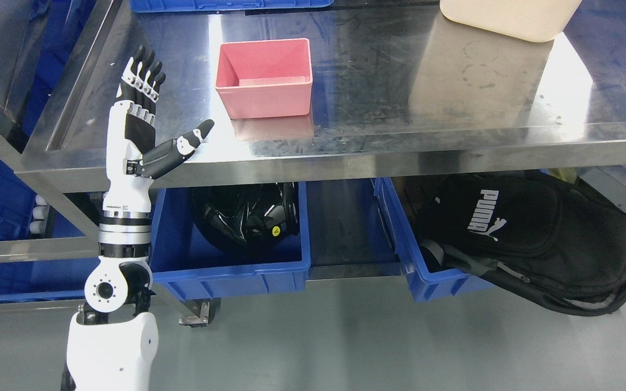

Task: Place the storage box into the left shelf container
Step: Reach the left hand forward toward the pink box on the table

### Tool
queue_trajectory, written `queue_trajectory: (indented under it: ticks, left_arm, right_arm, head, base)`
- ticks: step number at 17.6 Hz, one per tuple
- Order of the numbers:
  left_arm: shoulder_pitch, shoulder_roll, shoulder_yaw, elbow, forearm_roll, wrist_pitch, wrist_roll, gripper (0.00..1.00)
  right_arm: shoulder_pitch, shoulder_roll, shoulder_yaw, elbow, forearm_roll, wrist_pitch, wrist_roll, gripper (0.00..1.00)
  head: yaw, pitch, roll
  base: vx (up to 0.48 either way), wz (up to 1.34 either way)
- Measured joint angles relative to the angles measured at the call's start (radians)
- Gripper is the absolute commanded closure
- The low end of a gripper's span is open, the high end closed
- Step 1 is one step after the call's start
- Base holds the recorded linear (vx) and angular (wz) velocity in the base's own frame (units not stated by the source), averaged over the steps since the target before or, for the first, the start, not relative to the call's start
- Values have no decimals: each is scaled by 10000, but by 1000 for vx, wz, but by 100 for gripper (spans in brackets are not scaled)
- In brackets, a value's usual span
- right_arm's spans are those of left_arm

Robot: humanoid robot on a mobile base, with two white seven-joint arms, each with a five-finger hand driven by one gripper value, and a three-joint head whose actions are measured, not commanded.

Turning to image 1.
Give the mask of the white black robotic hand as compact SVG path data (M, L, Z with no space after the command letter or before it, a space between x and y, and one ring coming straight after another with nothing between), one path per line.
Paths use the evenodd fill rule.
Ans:
M156 142L155 119L163 64L152 50L140 46L128 59L109 110L106 175L110 187L103 198L105 218L149 215L149 189L158 178L194 155L214 127L199 126L163 143Z

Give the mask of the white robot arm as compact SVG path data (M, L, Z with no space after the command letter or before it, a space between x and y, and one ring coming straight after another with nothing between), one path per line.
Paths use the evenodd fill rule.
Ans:
M149 311L151 218L109 212L100 220L99 264L72 316L62 390L147 390L159 334Z

